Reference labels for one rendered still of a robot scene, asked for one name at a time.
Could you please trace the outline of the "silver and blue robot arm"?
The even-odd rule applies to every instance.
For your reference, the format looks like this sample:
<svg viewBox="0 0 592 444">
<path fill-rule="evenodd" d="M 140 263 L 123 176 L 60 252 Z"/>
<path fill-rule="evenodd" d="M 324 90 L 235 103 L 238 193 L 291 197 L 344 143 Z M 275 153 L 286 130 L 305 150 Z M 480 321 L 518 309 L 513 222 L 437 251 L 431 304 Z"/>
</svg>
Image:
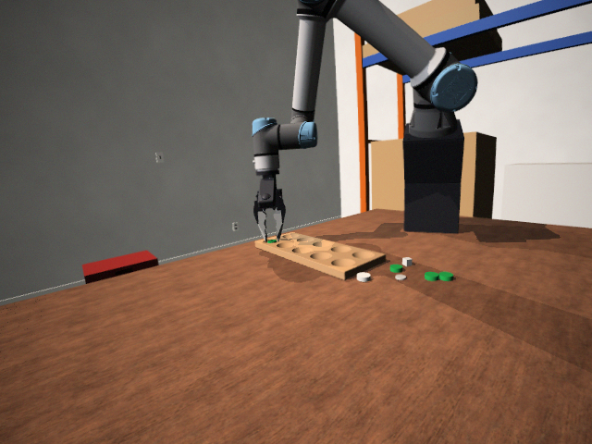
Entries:
<svg viewBox="0 0 592 444">
<path fill-rule="evenodd" d="M 434 48 L 379 0 L 297 0 L 297 17 L 300 28 L 291 122 L 278 125 L 274 118 L 253 122 L 257 171 L 278 170 L 278 150 L 317 145 L 315 102 L 330 19 L 338 19 L 410 77 L 411 135 L 437 138 L 457 130 L 454 112 L 474 98 L 475 72 L 444 47 Z"/>
</svg>

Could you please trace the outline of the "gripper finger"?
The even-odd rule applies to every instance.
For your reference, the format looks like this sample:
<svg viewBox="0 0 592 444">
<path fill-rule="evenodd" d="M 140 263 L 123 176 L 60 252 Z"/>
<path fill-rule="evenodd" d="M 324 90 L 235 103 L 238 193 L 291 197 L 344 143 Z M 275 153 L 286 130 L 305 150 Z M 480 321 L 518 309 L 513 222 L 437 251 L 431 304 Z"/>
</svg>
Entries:
<svg viewBox="0 0 592 444">
<path fill-rule="evenodd" d="M 282 200 L 280 200 L 280 204 L 277 207 L 276 212 L 274 213 L 274 218 L 277 221 L 277 225 L 276 225 L 277 241 L 279 241 L 280 236 L 281 236 L 285 213 L 286 213 L 286 207 L 285 207 L 285 204 L 283 203 L 283 199 L 282 199 Z"/>
<path fill-rule="evenodd" d="M 253 213 L 254 213 L 256 222 L 257 222 L 257 224 L 259 226 L 259 229 L 261 230 L 261 233 L 263 235 L 263 238 L 265 239 L 265 242 L 267 242 L 267 234 L 265 232 L 265 229 L 266 229 L 266 225 L 265 225 L 266 213 L 263 210 L 263 208 L 259 208 L 259 206 L 257 205 L 257 202 L 256 201 L 254 201 Z"/>
</svg>

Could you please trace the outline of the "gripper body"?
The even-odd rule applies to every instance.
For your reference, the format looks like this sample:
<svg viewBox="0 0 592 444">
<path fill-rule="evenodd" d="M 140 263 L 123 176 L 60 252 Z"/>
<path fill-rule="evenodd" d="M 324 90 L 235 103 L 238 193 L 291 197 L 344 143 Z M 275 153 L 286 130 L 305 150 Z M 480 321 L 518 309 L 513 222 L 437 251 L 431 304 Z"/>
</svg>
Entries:
<svg viewBox="0 0 592 444">
<path fill-rule="evenodd" d="M 256 171 L 256 176 L 263 176 L 263 179 L 270 179 L 270 178 L 276 179 L 276 174 L 279 174 L 279 170 Z M 258 194 L 255 197 L 257 197 L 257 202 L 258 202 Z M 281 197 L 281 199 L 280 199 L 280 197 Z M 276 182 L 276 205 L 272 206 L 272 207 L 265 207 L 265 208 L 263 208 L 264 211 L 266 210 L 266 208 L 272 208 L 273 210 L 276 210 L 276 207 L 278 207 L 280 204 L 280 200 L 282 200 L 282 189 L 277 189 L 277 182 Z"/>
</svg>

